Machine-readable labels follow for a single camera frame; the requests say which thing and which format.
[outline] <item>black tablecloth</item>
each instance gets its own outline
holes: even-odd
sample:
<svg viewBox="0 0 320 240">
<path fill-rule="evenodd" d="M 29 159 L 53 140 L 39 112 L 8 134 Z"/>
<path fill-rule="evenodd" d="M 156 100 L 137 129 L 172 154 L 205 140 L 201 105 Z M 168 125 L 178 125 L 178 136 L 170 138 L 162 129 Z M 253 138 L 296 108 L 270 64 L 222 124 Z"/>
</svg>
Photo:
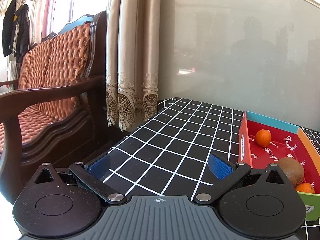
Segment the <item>black tablecloth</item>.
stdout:
<svg viewBox="0 0 320 240">
<path fill-rule="evenodd" d="M 101 180 L 126 196 L 193 198 L 218 181 L 208 168 L 211 152 L 237 162 L 242 117 L 242 111 L 227 107 L 163 100 L 152 119 L 110 149 L 111 165 Z M 316 131 L 304 130 L 314 143 L 320 142 Z M 320 239 L 320 220 L 307 221 L 299 236 Z"/>
</svg>

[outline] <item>colorful box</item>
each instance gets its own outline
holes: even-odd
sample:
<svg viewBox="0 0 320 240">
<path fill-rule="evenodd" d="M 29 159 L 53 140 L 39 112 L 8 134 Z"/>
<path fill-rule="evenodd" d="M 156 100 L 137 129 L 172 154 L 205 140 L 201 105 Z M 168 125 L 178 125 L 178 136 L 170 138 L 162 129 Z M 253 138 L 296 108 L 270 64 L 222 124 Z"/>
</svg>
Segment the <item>colorful box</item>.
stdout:
<svg viewBox="0 0 320 240">
<path fill-rule="evenodd" d="M 254 142 L 257 131 L 269 130 L 272 141 L 268 147 Z M 320 217 L 320 155 L 304 131 L 293 124 L 264 115 L 244 112 L 239 130 L 239 162 L 252 168 L 265 169 L 269 163 L 276 163 L 283 157 L 299 161 L 305 170 L 304 181 L 312 183 L 316 194 L 298 192 L 303 200 L 306 220 Z"/>
</svg>

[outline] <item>orange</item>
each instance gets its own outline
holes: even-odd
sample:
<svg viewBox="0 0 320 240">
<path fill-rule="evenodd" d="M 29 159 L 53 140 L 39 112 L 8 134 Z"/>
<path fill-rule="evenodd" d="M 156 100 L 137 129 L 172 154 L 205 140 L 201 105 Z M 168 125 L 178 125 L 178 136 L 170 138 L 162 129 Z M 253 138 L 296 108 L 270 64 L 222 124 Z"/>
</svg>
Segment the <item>orange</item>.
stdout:
<svg viewBox="0 0 320 240">
<path fill-rule="evenodd" d="M 313 185 L 310 183 L 301 183 L 296 187 L 296 191 L 304 192 L 304 193 L 315 193 L 315 189 Z"/>
<path fill-rule="evenodd" d="M 259 130 L 256 133 L 254 141 L 261 147 L 267 147 L 271 142 L 271 133 L 269 130 Z"/>
</svg>

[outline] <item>wooden armrest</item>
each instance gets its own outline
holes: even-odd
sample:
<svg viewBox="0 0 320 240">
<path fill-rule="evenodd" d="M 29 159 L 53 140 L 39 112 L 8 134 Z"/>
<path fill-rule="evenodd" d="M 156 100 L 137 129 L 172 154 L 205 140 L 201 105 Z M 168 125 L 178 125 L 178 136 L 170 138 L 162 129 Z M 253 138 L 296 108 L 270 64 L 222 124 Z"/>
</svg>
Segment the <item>wooden armrest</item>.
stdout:
<svg viewBox="0 0 320 240">
<path fill-rule="evenodd" d="M 3 81 L 0 82 L 0 87 L 4 86 L 4 85 L 11 85 L 11 84 L 15 84 L 18 83 L 19 79 L 15 79 L 15 80 L 11 80 L 11 81 Z"/>
<path fill-rule="evenodd" d="M 0 93 L 0 106 L 3 106 L 0 109 L 0 123 L 17 117 L 24 109 L 34 104 L 71 98 L 101 85 L 105 85 L 103 75 L 81 78 L 64 86 Z"/>
</svg>

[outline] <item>window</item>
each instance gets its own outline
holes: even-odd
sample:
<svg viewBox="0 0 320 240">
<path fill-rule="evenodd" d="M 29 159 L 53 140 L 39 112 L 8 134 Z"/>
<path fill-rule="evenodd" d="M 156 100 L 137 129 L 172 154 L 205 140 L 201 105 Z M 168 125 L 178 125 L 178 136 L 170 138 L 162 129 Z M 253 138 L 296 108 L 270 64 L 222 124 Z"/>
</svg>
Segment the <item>window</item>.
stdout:
<svg viewBox="0 0 320 240">
<path fill-rule="evenodd" d="M 46 34 L 58 33 L 66 23 L 82 15 L 95 15 L 106 10 L 107 3 L 108 0 L 50 0 Z"/>
</svg>

